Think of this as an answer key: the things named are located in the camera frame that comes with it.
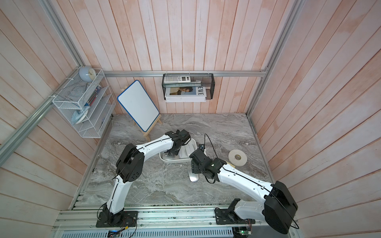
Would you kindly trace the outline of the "silver mouse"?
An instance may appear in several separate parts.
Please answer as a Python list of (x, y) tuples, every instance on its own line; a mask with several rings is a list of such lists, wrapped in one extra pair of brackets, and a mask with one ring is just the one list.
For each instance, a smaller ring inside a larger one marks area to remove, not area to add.
[(191, 182), (197, 182), (199, 180), (199, 175), (189, 171), (189, 178)]

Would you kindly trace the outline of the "white plastic storage box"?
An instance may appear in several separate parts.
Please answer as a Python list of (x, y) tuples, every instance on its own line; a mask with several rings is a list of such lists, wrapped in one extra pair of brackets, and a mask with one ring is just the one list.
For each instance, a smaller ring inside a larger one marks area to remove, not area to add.
[(178, 155), (169, 155), (168, 152), (160, 152), (159, 158), (165, 163), (165, 164), (173, 164), (173, 163), (187, 163), (191, 161), (191, 158), (189, 157), (195, 150), (197, 150), (197, 144), (194, 139), (191, 139), (190, 142), (182, 146), (180, 148), (180, 151)]

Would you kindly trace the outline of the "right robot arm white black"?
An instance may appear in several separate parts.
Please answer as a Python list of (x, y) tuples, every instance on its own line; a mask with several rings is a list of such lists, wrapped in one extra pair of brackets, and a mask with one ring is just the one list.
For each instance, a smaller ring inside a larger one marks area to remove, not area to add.
[(265, 221), (281, 234), (289, 232), (298, 206), (287, 186), (280, 181), (269, 183), (253, 178), (219, 158), (210, 159), (201, 149), (190, 155), (194, 174), (237, 188), (254, 199), (253, 202), (234, 199), (227, 209), (215, 208), (218, 225)]

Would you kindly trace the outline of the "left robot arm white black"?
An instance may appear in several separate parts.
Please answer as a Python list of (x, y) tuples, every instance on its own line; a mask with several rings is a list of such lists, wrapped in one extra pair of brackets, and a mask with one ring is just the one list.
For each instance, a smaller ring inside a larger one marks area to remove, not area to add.
[(97, 228), (136, 225), (135, 218), (124, 211), (125, 200), (133, 181), (137, 180), (146, 160), (161, 152), (178, 155), (191, 139), (186, 130), (169, 131), (160, 138), (142, 145), (128, 144), (116, 163), (116, 182), (110, 199), (97, 215)]

